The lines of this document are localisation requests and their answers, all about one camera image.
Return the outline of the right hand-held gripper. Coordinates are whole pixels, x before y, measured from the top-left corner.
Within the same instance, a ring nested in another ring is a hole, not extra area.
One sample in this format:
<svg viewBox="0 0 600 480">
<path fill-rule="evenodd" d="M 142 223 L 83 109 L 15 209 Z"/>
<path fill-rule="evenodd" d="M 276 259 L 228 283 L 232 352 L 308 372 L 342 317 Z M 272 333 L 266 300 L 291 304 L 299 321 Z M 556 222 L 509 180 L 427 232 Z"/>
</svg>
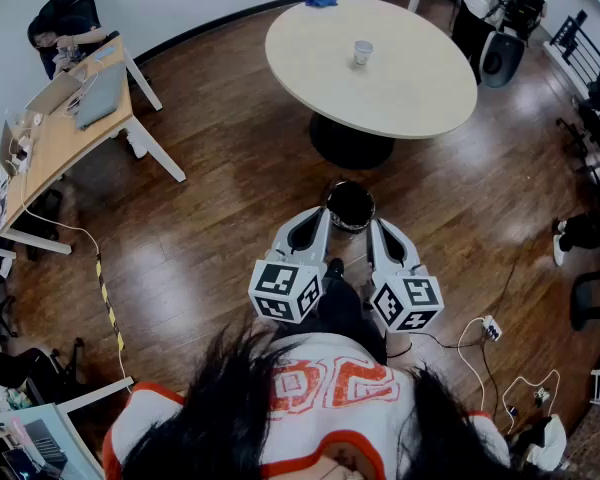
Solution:
<svg viewBox="0 0 600 480">
<path fill-rule="evenodd" d="M 424 329 L 444 309 L 440 286 L 421 262 L 414 243 L 389 221 L 367 229 L 373 293 L 369 304 L 389 332 Z"/>
</svg>

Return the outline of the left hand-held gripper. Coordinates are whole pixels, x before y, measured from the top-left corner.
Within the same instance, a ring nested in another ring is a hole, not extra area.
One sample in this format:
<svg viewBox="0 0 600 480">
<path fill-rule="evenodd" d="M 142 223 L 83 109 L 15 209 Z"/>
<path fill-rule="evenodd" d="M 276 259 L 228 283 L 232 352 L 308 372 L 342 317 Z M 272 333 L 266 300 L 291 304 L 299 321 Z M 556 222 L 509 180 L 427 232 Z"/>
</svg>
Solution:
<svg viewBox="0 0 600 480">
<path fill-rule="evenodd" d="M 289 324 L 306 318 L 323 294 L 330 230 L 331 212 L 324 206 L 305 210 L 278 229 L 249 284 L 258 316 Z"/>
</svg>

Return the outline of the black trash bin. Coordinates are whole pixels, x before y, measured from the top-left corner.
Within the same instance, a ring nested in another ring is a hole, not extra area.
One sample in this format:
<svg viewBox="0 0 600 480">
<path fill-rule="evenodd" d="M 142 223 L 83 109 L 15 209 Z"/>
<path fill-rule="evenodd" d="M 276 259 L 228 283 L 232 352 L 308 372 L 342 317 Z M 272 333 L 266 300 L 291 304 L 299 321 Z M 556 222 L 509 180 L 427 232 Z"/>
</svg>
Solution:
<svg viewBox="0 0 600 480">
<path fill-rule="evenodd" d="M 376 205 L 372 194 L 351 180 L 338 181 L 326 199 L 333 225 L 345 232 L 358 234 L 374 218 Z"/>
</svg>

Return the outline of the person's right forearm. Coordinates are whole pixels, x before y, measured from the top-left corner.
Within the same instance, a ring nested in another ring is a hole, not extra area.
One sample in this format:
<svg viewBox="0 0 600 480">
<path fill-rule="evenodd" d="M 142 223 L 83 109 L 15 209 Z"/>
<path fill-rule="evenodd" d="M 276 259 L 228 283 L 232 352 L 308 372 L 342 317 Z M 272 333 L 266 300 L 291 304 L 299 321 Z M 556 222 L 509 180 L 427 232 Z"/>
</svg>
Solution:
<svg viewBox="0 0 600 480">
<path fill-rule="evenodd" d="M 386 335 L 386 353 L 391 355 L 405 350 L 412 343 L 408 333 L 388 333 Z M 387 365 L 393 369 L 408 370 L 414 364 L 413 347 L 404 356 L 387 359 Z"/>
</svg>

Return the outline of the person's black trousers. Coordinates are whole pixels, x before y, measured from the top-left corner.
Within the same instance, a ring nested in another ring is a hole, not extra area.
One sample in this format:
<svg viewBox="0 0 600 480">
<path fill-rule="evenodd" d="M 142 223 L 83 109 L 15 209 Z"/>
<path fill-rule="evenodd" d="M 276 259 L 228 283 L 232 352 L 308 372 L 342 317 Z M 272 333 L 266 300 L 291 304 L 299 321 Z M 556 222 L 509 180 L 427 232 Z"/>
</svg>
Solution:
<svg viewBox="0 0 600 480">
<path fill-rule="evenodd" d="M 379 364 L 387 364 L 386 341 L 363 309 L 358 292 L 344 279 L 344 263 L 333 258 L 323 278 L 318 307 L 321 332 L 338 334 L 361 345 Z"/>
</svg>

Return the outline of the white and orange jersey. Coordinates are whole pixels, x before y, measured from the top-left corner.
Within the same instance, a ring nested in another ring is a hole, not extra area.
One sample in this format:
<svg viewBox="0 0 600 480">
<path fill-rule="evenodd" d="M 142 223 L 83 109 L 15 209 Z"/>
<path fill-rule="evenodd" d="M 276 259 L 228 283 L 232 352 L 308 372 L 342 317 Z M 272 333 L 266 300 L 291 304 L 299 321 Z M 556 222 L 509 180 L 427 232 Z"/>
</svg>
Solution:
<svg viewBox="0 0 600 480">
<path fill-rule="evenodd" d="M 106 480 L 515 480 L 504 438 L 432 373 L 338 334 L 218 336 L 186 395 L 136 385 Z"/>
</svg>

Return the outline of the black office chair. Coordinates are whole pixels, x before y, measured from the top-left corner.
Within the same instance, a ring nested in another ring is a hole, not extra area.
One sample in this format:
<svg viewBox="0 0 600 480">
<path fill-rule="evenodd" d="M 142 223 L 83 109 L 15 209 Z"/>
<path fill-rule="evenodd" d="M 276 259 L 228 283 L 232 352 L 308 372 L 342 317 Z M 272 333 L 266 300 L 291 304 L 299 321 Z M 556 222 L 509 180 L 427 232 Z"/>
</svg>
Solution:
<svg viewBox="0 0 600 480">
<path fill-rule="evenodd" d="M 600 281 L 600 270 L 579 275 L 570 293 L 570 322 L 574 331 L 582 331 L 590 320 L 600 320 L 600 306 L 593 306 L 592 282 Z"/>
</svg>

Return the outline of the white bag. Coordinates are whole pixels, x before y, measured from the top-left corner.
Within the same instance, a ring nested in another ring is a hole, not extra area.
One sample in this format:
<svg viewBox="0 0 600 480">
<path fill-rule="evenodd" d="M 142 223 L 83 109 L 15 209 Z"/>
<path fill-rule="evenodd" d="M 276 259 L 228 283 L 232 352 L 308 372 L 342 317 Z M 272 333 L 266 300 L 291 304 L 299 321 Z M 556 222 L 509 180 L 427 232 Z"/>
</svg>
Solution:
<svg viewBox="0 0 600 480">
<path fill-rule="evenodd" d="M 552 414 L 515 434 L 509 450 L 515 468 L 552 472 L 560 465 L 566 446 L 565 427 L 560 417 Z"/>
</svg>

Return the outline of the round beige table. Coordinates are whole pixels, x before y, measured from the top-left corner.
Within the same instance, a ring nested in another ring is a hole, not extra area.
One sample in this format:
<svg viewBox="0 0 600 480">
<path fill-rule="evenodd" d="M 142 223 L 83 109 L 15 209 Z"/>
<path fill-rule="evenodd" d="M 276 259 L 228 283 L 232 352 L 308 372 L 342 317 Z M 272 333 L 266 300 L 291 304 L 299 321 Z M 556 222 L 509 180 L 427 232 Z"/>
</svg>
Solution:
<svg viewBox="0 0 600 480">
<path fill-rule="evenodd" d="M 381 0 L 298 4 L 270 26 L 269 67 L 284 89 L 312 110 L 312 145 L 345 169 L 384 163 L 398 140 L 429 139 L 467 121 L 476 106 L 471 67 L 434 24 Z M 354 44 L 370 42 L 365 66 Z"/>
</svg>

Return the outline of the black folded stand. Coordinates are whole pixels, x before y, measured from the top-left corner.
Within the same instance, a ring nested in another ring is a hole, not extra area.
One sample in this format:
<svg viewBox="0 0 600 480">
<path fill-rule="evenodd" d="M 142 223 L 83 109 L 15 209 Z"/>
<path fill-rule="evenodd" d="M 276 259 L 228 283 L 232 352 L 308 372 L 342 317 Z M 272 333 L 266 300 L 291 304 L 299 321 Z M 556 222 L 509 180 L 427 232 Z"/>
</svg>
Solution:
<svg viewBox="0 0 600 480">
<path fill-rule="evenodd" d="M 60 353 L 57 349 L 50 355 L 35 348 L 24 352 L 27 363 L 25 387 L 35 405 L 60 404 L 86 393 L 86 386 L 79 382 L 77 369 L 78 352 L 83 347 L 83 340 L 76 338 L 66 366 L 58 361 Z"/>
</svg>

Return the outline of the black tripod stand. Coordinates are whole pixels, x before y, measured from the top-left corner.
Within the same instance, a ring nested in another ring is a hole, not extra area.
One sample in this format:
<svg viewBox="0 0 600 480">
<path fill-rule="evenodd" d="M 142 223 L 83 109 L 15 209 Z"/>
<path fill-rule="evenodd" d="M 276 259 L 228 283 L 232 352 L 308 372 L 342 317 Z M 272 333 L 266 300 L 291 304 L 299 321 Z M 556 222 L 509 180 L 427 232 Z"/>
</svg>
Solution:
<svg viewBox="0 0 600 480">
<path fill-rule="evenodd" d="M 578 173 L 587 174 L 594 184 L 600 186 L 600 113 L 584 102 L 577 107 L 581 126 L 559 117 L 556 126 L 564 128 L 571 141 L 563 150 L 572 153 L 580 162 Z"/>
</svg>

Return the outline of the closed grey laptop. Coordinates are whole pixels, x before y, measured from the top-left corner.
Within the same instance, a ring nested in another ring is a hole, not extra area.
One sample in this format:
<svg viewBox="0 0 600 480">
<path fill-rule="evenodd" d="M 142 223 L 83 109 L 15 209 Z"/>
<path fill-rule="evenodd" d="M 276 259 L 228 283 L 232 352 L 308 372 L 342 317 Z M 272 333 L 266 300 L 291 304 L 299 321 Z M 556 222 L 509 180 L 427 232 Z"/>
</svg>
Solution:
<svg viewBox="0 0 600 480">
<path fill-rule="evenodd" d="M 85 130 L 118 108 L 126 67 L 120 62 L 100 71 L 78 104 L 77 130 Z"/>
</svg>

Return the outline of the grey bucket chair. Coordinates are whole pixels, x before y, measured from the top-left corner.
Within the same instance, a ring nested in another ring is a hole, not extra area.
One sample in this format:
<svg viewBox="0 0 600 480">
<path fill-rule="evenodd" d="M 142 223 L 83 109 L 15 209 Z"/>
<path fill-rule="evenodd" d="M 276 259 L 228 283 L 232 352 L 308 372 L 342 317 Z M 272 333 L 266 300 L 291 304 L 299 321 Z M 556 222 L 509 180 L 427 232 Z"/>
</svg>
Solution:
<svg viewBox="0 0 600 480">
<path fill-rule="evenodd" d="M 524 55 L 526 43 L 516 36 L 492 31 L 482 50 L 481 82 L 490 89 L 505 87 L 513 79 Z"/>
</svg>

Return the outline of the open silver laptop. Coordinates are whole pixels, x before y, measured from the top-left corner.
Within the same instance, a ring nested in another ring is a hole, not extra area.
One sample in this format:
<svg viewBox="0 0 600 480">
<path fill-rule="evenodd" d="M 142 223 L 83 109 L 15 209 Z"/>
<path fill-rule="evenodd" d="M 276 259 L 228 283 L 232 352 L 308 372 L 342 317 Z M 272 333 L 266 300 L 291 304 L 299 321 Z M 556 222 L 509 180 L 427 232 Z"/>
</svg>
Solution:
<svg viewBox="0 0 600 480">
<path fill-rule="evenodd" d="M 28 102 L 25 109 L 42 115 L 50 115 L 79 91 L 82 85 L 83 82 L 79 79 L 67 72 L 61 72 Z"/>
</svg>

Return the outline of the black metal railing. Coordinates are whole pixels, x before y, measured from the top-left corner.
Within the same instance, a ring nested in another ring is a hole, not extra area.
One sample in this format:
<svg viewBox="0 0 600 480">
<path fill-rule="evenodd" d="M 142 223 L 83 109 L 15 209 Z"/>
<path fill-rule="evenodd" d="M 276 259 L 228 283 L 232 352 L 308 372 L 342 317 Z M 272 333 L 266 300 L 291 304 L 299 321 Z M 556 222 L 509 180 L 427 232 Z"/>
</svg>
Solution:
<svg viewBox="0 0 600 480">
<path fill-rule="evenodd" d="M 550 56 L 566 74 L 581 100 L 592 100 L 600 113 L 600 49 L 583 30 L 588 15 L 580 10 L 568 16 L 545 44 Z"/>
</svg>

